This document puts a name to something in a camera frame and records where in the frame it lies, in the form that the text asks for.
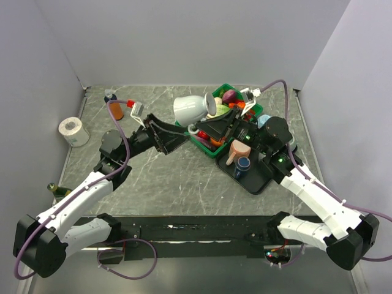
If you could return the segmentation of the white ceramic mug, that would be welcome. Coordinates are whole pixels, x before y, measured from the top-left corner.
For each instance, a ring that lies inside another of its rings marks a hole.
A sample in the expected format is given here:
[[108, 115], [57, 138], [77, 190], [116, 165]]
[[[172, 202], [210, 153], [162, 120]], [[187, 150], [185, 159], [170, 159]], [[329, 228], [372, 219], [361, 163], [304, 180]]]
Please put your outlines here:
[[176, 122], [186, 127], [191, 135], [196, 135], [198, 129], [195, 124], [207, 115], [216, 114], [216, 102], [211, 93], [204, 96], [177, 97], [173, 102], [173, 112]]

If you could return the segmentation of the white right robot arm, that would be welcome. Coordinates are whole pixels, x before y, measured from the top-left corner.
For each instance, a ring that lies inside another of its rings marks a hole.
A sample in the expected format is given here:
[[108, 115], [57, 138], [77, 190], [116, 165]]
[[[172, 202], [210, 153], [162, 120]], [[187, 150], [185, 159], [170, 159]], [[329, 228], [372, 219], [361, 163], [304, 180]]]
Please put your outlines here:
[[344, 270], [352, 270], [374, 245], [379, 220], [364, 215], [336, 200], [289, 147], [293, 136], [287, 121], [270, 117], [262, 127], [245, 121], [238, 107], [228, 113], [196, 122], [196, 128], [215, 140], [230, 139], [263, 153], [262, 169], [280, 186], [304, 202], [319, 218], [319, 223], [279, 213], [267, 232], [269, 240], [281, 244], [286, 239], [301, 241], [325, 251]]

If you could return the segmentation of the dark blue glazed mug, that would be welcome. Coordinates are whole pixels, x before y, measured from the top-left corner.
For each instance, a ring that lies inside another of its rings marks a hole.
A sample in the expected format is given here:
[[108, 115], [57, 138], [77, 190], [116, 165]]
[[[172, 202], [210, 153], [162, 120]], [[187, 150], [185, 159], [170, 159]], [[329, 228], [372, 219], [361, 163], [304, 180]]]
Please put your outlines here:
[[251, 161], [248, 157], [246, 156], [239, 157], [235, 164], [233, 177], [235, 179], [240, 179], [242, 176], [244, 176], [247, 173], [250, 167], [251, 167]]

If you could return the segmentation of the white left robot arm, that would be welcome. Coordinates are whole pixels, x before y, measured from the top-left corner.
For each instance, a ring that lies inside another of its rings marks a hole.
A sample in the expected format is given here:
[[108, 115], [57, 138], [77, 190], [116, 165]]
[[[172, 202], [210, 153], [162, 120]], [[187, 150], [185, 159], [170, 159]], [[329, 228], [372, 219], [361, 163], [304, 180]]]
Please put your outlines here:
[[48, 277], [77, 251], [104, 243], [119, 243], [121, 223], [107, 213], [84, 225], [76, 225], [84, 212], [115, 191], [128, 177], [130, 158], [150, 148], [169, 154], [188, 141], [187, 128], [168, 124], [149, 114], [130, 137], [121, 127], [101, 139], [100, 161], [87, 178], [60, 202], [37, 217], [26, 215], [17, 223], [13, 255], [34, 273]]

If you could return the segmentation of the pink ceramic mug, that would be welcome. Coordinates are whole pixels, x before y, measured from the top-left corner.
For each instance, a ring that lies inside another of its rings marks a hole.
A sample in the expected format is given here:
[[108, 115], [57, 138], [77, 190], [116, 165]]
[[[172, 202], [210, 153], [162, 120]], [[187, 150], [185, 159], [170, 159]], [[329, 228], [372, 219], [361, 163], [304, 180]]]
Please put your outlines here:
[[240, 157], [248, 157], [251, 153], [251, 148], [248, 145], [240, 142], [239, 140], [233, 140], [228, 152], [228, 159], [226, 165], [229, 166], [238, 160]]

